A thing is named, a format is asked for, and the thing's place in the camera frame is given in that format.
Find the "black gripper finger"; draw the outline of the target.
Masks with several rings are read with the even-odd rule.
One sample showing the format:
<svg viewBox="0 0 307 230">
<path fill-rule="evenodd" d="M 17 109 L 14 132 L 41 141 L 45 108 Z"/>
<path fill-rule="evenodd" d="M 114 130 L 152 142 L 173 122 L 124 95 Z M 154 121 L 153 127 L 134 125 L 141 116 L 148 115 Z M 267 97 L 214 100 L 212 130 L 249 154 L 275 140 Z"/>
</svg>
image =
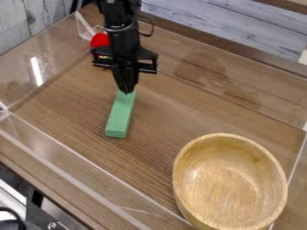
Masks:
<svg viewBox="0 0 307 230">
<path fill-rule="evenodd" d="M 118 68 L 118 67 L 113 67 L 112 68 L 112 75 L 113 75 L 113 79 L 114 79 L 116 85 L 118 87 L 118 90 L 122 93 L 128 93 L 126 84 L 125 84 L 125 80 L 124 80 L 124 71 L 122 71 L 122 69 Z"/>
<path fill-rule="evenodd" d="M 138 71 L 132 67 L 125 70 L 125 86 L 126 92 L 130 93 L 134 90 L 137 84 Z"/>
</svg>

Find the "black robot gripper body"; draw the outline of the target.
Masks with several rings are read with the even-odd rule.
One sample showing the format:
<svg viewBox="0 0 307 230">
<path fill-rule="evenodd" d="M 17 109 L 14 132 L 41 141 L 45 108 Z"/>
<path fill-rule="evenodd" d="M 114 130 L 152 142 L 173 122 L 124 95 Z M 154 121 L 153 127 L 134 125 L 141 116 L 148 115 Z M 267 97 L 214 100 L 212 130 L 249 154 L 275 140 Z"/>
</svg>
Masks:
<svg viewBox="0 0 307 230">
<path fill-rule="evenodd" d="M 140 44 L 140 34 L 134 26 L 105 27 L 109 45 L 90 48 L 92 64 L 112 70 L 134 68 L 141 73 L 157 73 L 158 55 Z"/>
</svg>

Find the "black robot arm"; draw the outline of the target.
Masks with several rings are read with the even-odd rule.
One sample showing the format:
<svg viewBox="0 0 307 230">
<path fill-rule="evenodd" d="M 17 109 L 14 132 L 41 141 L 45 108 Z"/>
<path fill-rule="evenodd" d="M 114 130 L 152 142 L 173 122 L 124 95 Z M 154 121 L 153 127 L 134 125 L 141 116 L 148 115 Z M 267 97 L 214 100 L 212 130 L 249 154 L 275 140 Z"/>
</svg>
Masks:
<svg viewBox="0 0 307 230">
<path fill-rule="evenodd" d="M 153 31 L 138 30 L 141 0 L 97 0 L 97 5 L 109 44 L 90 49 L 92 63 L 112 70 L 118 90 L 129 94 L 137 85 L 138 73 L 157 73 L 158 55 L 140 43 L 140 37 L 149 37 Z"/>
</svg>

